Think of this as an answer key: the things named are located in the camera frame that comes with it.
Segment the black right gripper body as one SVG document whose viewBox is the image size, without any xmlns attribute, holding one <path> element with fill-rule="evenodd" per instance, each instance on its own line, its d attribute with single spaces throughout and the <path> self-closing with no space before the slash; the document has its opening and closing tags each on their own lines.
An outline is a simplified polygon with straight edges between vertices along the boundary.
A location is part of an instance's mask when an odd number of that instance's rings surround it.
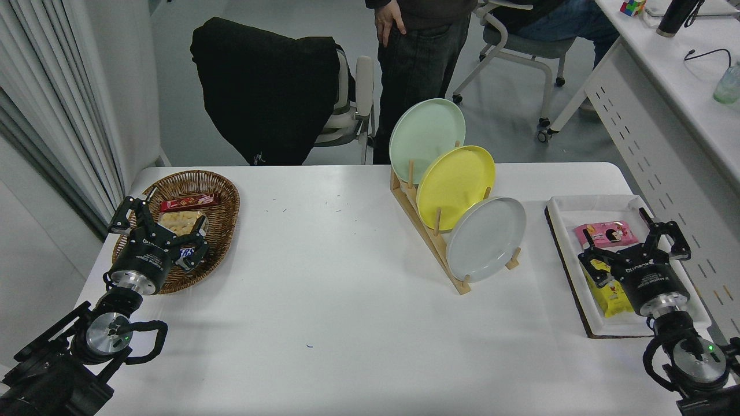
<svg viewBox="0 0 740 416">
<path fill-rule="evenodd" d="M 621 284 L 640 316 L 651 316 L 663 306 L 684 306 L 690 294 L 660 248 L 632 245 L 609 252 L 611 276 Z"/>
</svg>

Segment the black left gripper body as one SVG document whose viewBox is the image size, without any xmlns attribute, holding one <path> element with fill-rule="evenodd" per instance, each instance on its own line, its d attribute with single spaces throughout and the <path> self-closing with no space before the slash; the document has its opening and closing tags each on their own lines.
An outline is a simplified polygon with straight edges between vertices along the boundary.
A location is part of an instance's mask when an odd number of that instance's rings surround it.
<svg viewBox="0 0 740 416">
<path fill-rule="evenodd" d="M 113 263 L 113 282 L 119 284 L 126 274 L 138 274 L 151 284 L 163 284 L 174 260 L 175 249 L 167 245 L 176 235 L 164 227 L 147 231 L 143 227 L 129 234 L 129 241 Z"/>
</svg>

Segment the person's hand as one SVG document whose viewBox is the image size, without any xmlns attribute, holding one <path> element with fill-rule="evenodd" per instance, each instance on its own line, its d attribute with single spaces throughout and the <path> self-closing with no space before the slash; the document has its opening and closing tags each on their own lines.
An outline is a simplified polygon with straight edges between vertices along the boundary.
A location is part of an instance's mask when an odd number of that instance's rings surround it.
<svg viewBox="0 0 740 416">
<path fill-rule="evenodd" d="M 402 35 L 407 34 L 402 14 L 397 1 L 389 1 L 386 5 L 376 8 L 373 11 L 375 16 L 375 27 L 377 31 L 378 42 L 387 47 L 389 44 L 391 29 L 397 27 Z"/>
</svg>

